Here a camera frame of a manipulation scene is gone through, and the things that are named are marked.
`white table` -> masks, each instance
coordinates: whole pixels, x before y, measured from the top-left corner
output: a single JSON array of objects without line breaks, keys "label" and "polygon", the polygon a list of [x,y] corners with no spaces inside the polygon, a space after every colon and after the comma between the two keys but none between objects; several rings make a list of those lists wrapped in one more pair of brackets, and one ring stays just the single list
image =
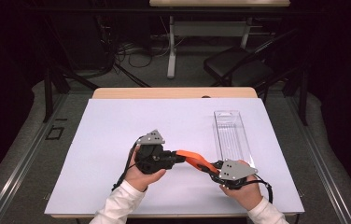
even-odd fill
[{"label": "white table", "polygon": [[[252,98],[198,98],[207,94],[215,97],[219,91],[226,90],[239,91],[239,94],[242,90],[253,92],[250,88],[161,88],[158,91],[131,88],[132,96],[138,91],[146,98],[153,97],[155,92],[171,92],[160,97],[173,99],[90,99],[45,214],[93,217],[122,173],[134,141],[154,129],[166,140],[163,145],[166,150],[195,151],[208,161],[217,161],[213,113],[224,109],[241,112],[259,175],[273,186],[274,205],[285,214],[302,213],[300,197],[262,101],[249,93]],[[114,89],[117,93],[123,91],[127,90]],[[97,93],[98,98],[105,98],[105,92],[99,89]],[[192,98],[174,99],[183,94]],[[261,192],[267,195],[264,186]],[[161,181],[152,184],[146,198],[130,214],[130,217],[239,216],[246,216],[246,210],[225,196],[208,174],[187,163],[176,164]]]},{"label": "white table", "polygon": [[[288,7],[289,0],[150,0],[152,7]],[[175,35],[181,36],[242,36],[246,47],[250,24],[246,21],[175,21],[170,17],[170,56],[167,77],[176,74]]]}]

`gray floor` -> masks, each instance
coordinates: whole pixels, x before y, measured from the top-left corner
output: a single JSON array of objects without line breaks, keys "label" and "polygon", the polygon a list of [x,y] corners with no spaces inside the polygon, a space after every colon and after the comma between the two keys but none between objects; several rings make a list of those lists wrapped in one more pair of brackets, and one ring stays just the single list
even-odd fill
[{"label": "gray floor", "polygon": [[[250,47],[254,46],[254,40],[260,41],[250,38]],[[154,57],[144,68],[130,66],[127,56],[122,65],[153,87],[208,86],[213,79],[203,70],[203,59],[235,43],[233,39],[225,38],[215,44],[213,41],[216,39],[184,39],[177,47],[174,79],[166,77],[167,55]],[[148,58],[135,54],[130,62],[143,65]],[[115,70],[91,81],[103,87],[138,87]],[[47,194],[54,187],[92,94],[73,80],[70,85],[70,94],[55,95],[57,110],[47,125],[42,123],[45,113],[43,83],[34,87],[35,103],[29,118],[0,165],[0,223],[76,223],[73,219],[55,219],[43,214]],[[330,149],[320,102],[309,94],[309,126],[304,127],[296,117],[295,99],[284,98],[277,88],[273,88],[266,107],[295,185],[301,192],[306,212],[301,215],[300,223],[351,223],[351,181]],[[61,139],[48,139],[52,125],[64,128]],[[290,223],[294,220],[295,217],[288,217]],[[89,220],[82,219],[81,222],[89,223]]]}]

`transparent tray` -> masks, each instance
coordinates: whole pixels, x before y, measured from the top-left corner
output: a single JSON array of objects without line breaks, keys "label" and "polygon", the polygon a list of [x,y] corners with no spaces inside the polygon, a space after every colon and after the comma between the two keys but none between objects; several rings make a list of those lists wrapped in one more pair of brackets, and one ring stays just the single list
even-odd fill
[{"label": "transparent tray", "polygon": [[239,111],[215,111],[213,128],[219,160],[242,160],[254,167]]}]

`white sleeve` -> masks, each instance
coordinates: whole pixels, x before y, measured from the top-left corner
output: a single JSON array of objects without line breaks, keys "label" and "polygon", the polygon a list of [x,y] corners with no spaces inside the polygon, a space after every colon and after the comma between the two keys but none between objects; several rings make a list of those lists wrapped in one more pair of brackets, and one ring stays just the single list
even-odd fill
[{"label": "white sleeve", "polygon": [[141,203],[145,194],[124,180],[112,191],[105,201],[105,206],[96,212],[90,224],[126,223],[127,216]]},{"label": "white sleeve", "polygon": [[279,212],[274,205],[262,197],[262,201],[253,209],[248,211],[248,216],[255,224],[284,224],[288,223],[284,214]]}]

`black chair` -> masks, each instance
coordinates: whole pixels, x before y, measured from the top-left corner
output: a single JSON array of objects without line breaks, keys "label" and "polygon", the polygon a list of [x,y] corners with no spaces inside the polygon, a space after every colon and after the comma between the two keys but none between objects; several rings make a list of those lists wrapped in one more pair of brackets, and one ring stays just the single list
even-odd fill
[{"label": "black chair", "polygon": [[252,87],[258,94],[264,93],[263,103],[269,87],[285,75],[292,74],[295,69],[290,68],[275,72],[265,61],[274,53],[288,44],[298,33],[291,30],[260,45],[251,52],[240,47],[232,47],[204,60],[204,70],[216,79],[211,86]]}]

